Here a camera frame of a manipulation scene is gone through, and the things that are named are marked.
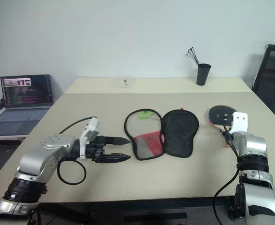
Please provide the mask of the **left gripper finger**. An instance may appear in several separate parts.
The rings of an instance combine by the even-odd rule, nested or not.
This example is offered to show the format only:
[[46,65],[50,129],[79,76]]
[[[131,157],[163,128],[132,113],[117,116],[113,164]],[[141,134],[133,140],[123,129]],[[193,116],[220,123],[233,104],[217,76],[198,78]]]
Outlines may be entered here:
[[105,139],[105,144],[109,144],[109,145],[122,146],[130,143],[130,140],[123,137],[105,136],[104,139]]
[[131,158],[130,155],[123,153],[104,154],[99,157],[99,163],[119,163]]

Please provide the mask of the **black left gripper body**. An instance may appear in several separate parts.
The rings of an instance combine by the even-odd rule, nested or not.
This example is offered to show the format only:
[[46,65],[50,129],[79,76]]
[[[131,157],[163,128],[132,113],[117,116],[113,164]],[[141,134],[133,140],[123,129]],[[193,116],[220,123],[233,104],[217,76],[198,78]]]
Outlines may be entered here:
[[93,141],[85,147],[85,156],[96,163],[104,163],[104,146],[106,145],[106,138],[104,136],[97,136]]

